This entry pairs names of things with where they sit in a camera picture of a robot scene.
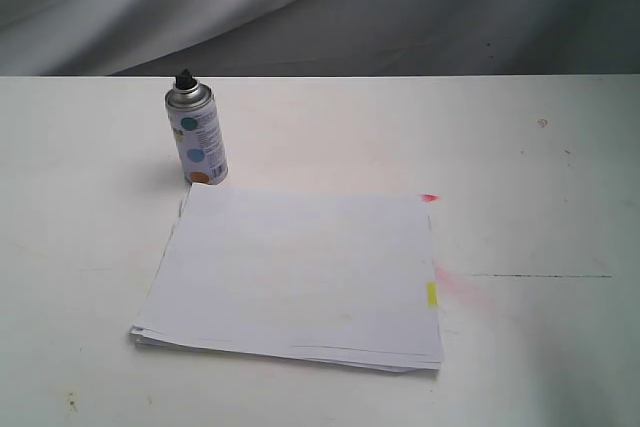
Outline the white paper stack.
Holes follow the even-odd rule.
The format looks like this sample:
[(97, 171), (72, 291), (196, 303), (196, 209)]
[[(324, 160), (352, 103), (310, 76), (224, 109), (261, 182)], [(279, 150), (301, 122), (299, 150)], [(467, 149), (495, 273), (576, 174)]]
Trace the white paper stack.
[(437, 369), (427, 203), (195, 184), (131, 332), (190, 349)]

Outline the grey backdrop cloth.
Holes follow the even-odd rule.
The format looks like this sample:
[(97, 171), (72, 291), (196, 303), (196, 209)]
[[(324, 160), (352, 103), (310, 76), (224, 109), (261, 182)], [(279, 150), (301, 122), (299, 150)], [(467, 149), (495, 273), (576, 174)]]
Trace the grey backdrop cloth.
[(5, 76), (629, 74), (639, 0), (1, 0)]

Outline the white polka dot spray can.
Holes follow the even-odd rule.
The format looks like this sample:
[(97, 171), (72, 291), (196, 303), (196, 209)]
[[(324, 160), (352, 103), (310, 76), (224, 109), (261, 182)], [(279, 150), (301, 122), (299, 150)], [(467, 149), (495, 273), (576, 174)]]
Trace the white polka dot spray can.
[(220, 184), (228, 163), (213, 90), (184, 69), (164, 101), (185, 179)]

